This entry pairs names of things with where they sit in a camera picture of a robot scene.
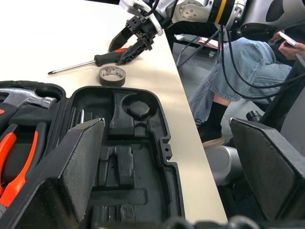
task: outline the yellow ring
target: yellow ring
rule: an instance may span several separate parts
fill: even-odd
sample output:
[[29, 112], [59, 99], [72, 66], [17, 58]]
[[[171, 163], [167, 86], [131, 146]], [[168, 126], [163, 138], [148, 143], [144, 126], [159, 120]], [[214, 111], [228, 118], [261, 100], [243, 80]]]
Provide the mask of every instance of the yellow ring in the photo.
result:
[[224, 8], [225, 8], [225, 4], [227, 3], [227, 0], [223, 0], [221, 2], [221, 5], [219, 7], [219, 11], [218, 11], [218, 15], [217, 15], [217, 18], [215, 20], [215, 23], [218, 24], [220, 19], [221, 19], [221, 16], [223, 15], [223, 12], [224, 12]]

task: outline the tape roll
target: tape roll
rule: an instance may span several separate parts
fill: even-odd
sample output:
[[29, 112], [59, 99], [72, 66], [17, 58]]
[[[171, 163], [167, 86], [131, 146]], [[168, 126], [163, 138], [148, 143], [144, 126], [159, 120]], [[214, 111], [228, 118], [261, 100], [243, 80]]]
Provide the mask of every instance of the tape roll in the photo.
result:
[[103, 67], [99, 71], [102, 86], [122, 87], [125, 83], [126, 72], [116, 66]]

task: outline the hammer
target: hammer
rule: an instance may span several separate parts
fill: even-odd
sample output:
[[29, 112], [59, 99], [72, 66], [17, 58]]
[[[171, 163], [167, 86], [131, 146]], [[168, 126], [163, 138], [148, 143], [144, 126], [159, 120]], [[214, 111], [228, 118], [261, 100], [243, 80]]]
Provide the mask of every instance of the hammer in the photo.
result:
[[43, 98], [34, 91], [22, 88], [0, 88], [0, 94], [9, 94], [0, 104], [0, 133], [4, 131], [9, 119], [16, 114], [21, 105], [33, 104], [49, 109], [57, 102], [55, 98]]

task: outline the hammer head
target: hammer head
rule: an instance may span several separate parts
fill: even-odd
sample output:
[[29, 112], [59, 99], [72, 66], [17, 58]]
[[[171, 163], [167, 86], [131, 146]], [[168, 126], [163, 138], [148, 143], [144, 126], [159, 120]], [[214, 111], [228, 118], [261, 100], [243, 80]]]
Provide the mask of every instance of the hammer head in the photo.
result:
[[38, 105], [43, 108], [50, 109], [57, 99], [52, 97], [40, 97], [34, 91], [22, 88], [0, 88], [0, 94], [9, 94], [3, 101], [6, 104], [11, 104], [20, 107], [24, 104]]

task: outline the smartphone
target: smartphone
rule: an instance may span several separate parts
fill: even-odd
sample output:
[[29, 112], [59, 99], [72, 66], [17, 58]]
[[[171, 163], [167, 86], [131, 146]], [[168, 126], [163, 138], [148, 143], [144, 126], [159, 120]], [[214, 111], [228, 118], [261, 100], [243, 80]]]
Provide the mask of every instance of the smartphone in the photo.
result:
[[288, 44], [290, 44], [291, 46], [295, 47], [296, 41], [291, 39], [290, 37], [288, 37], [286, 34], [284, 34], [283, 32], [279, 32], [279, 35], [284, 38]]

